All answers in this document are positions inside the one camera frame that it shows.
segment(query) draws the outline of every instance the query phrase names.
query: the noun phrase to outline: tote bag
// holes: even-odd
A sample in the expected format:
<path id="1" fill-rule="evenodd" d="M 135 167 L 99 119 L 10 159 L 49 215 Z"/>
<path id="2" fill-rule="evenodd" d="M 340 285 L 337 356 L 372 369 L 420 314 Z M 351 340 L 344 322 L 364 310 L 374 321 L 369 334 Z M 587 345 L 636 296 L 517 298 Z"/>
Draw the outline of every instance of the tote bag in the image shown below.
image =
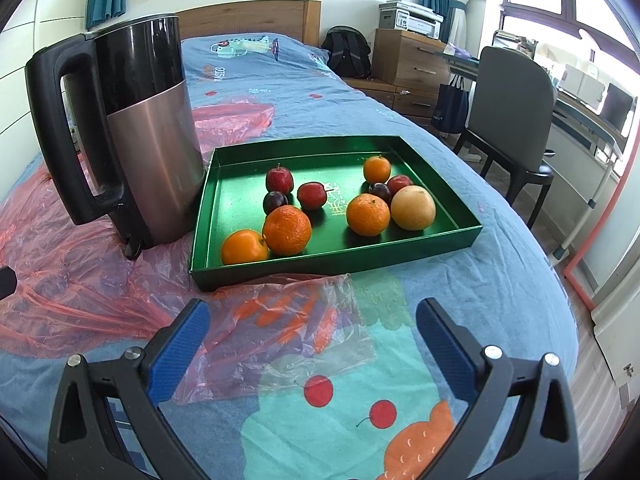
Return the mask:
<path id="1" fill-rule="evenodd" d="M 469 113 L 469 92 L 463 87 L 462 76 L 455 76 L 448 85 L 440 85 L 438 103 L 431 124 L 446 134 L 459 134 L 465 129 Z"/>

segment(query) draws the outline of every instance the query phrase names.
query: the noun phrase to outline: window frame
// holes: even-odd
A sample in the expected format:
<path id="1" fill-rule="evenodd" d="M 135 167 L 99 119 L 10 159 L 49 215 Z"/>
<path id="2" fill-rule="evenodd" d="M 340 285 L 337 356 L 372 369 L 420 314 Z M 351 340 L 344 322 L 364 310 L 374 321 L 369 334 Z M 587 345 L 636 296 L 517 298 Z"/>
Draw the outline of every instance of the window frame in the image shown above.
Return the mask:
<path id="1" fill-rule="evenodd" d="M 640 59 L 638 59 L 635 51 L 596 28 L 578 21 L 576 0 L 561 0 L 560 14 L 536 7 L 513 4 L 510 0 L 502 0 L 500 29 L 504 27 L 504 19 L 508 16 L 546 25 L 547 27 L 555 28 L 575 38 L 580 38 L 579 31 L 583 29 L 590 34 L 603 52 L 613 56 L 631 70 L 640 74 Z M 629 38 L 629 41 L 631 44 L 637 44 L 637 40 L 633 40 L 632 38 Z"/>

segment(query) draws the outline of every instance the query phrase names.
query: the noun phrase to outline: wooden floor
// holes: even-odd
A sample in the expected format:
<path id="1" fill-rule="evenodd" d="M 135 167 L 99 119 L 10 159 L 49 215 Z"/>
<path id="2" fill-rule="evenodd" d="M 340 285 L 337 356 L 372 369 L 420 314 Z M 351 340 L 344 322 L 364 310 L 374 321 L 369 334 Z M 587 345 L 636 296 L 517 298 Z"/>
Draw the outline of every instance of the wooden floor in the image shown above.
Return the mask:
<path id="1" fill-rule="evenodd" d="M 469 164 L 480 173 L 482 163 Z M 503 196 L 509 185 L 508 177 L 494 166 L 488 173 L 487 182 Z M 527 221 L 532 209 L 532 200 L 519 196 L 513 208 Z M 548 217 L 538 217 L 532 233 L 545 253 L 555 249 L 560 240 L 552 232 L 557 229 L 548 227 Z M 617 435 L 626 410 L 620 408 L 620 396 L 609 372 L 604 356 L 593 335 L 593 321 L 584 303 L 561 274 L 559 276 L 569 297 L 576 324 L 578 325 L 579 353 L 578 364 L 571 384 L 572 400 L 578 423 L 580 439 L 581 471 L 587 473 L 604 456 Z"/>

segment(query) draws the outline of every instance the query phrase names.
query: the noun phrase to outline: wooden headboard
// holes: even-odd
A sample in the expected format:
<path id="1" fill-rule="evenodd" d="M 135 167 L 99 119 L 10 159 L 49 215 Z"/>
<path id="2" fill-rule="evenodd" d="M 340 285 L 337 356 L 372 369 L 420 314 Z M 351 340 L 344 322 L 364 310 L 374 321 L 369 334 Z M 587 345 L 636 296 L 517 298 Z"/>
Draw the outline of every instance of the wooden headboard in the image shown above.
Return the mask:
<path id="1" fill-rule="evenodd" d="M 321 3 L 317 0 L 255 0 L 176 12 L 183 40 L 214 34 L 276 32 L 318 46 Z"/>

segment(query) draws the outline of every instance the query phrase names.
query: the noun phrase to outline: red plastic sheet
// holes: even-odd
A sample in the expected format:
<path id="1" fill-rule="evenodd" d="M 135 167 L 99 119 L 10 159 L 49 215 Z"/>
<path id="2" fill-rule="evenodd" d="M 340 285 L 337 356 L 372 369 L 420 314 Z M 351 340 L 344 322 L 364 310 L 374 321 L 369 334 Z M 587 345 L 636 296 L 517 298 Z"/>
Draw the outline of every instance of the red plastic sheet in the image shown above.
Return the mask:
<path id="1" fill-rule="evenodd" d="M 273 107 L 213 105 L 196 108 L 194 117 L 208 157 L 217 146 L 259 136 Z M 252 393 L 269 362 L 283 354 L 304 360 L 348 343 L 349 355 L 370 356 L 346 277 L 279 277 L 206 295 L 189 276 L 191 243 L 188 234 L 127 260 L 107 217 L 73 225 L 41 165 L 0 207 L 0 266 L 18 277 L 16 293 L 0 302 L 0 348 L 57 358 L 124 338 L 148 340 L 199 297 L 212 309 L 212 330 L 178 388 L 178 402 Z M 328 367 L 353 365 L 336 360 Z M 295 382 L 281 374 L 273 387 Z"/>

